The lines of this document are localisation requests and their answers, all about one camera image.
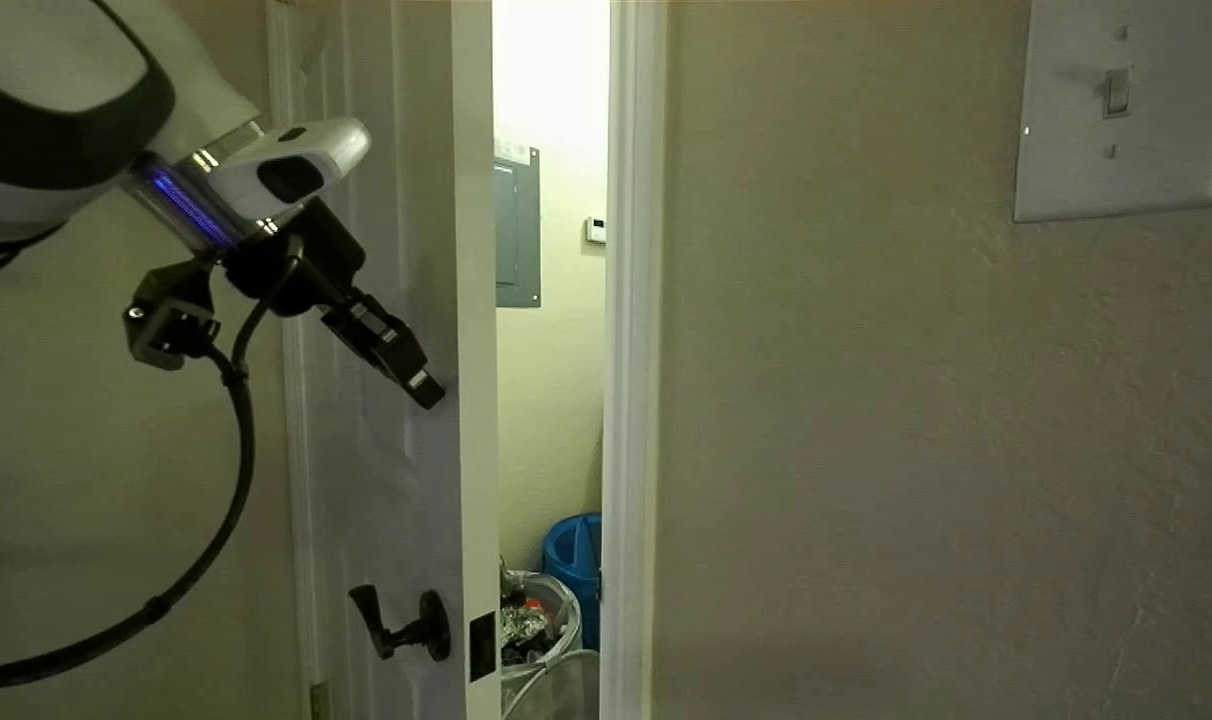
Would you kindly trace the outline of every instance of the robotic arm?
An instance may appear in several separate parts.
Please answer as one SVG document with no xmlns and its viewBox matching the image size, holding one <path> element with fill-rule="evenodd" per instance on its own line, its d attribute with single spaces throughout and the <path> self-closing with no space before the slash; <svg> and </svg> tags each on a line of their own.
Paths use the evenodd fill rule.
<svg viewBox="0 0 1212 720">
<path fill-rule="evenodd" d="M 144 362 L 179 369 L 217 332 L 201 285 L 226 262 L 282 314 L 319 307 L 434 408 L 446 386 L 412 326 L 353 285 L 363 248 L 315 201 L 363 150 L 358 119 L 260 128 L 161 0 L 0 0 L 0 268 L 125 181 L 193 250 L 125 310 Z"/>
</svg>

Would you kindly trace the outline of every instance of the door hinge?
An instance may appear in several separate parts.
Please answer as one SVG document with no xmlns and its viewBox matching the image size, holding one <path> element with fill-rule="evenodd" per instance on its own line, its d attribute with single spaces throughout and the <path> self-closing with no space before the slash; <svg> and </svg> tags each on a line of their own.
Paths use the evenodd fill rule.
<svg viewBox="0 0 1212 720">
<path fill-rule="evenodd" d="M 328 720 L 328 684 L 308 688 L 312 720 Z"/>
</svg>

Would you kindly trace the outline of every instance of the trash can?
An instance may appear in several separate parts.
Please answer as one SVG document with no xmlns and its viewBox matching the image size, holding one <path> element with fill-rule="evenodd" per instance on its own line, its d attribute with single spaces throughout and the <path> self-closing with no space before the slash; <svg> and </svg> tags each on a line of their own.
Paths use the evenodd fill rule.
<svg viewBox="0 0 1212 720">
<path fill-rule="evenodd" d="M 602 720 L 602 653 L 576 648 L 537 671 L 506 720 Z"/>
<path fill-rule="evenodd" d="M 602 513 L 563 514 L 540 544 L 540 570 L 563 579 L 580 602 L 580 639 L 602 648 Z"/>
<path fill-rule="evenodd" d="M 507 567 L 501 579 L 501 695 L 580 648 L 580 602 L 557 575 Z"/>
</svg>

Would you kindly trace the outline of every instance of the white switch plate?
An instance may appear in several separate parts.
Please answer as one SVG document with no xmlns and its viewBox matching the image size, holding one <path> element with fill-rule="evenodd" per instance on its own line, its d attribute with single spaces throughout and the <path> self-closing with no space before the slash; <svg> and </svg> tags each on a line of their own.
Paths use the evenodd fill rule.
<svg viewBox="0 0 1212 720">
<path fill-rule="evenodd" d="M 1032 0 L 1016 220 L 1212 204 L 1212 0 Z"/>
</svg>

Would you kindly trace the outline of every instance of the white door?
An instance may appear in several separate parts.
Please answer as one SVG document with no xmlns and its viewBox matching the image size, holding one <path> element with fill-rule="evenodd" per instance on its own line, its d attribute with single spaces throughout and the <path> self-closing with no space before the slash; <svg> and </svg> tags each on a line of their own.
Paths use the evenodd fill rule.
<svg viewBox="0 0 1212 720">
<path fill-rule="evenodd" d="M 489 3 L 274 0 L 274 100 L 276 124 L 369 124 L 373 157 L 328 204 L 369 250 L 358 285 L 415 326 L 449 382 L 426 410 L 326 323 L 288 323 L 312 715 L 497 720 Z M 359 585 L 377 586 L 384 629 L 442 590 L 454 654 L 381 660 L 350 600 Z"/>
</svg>

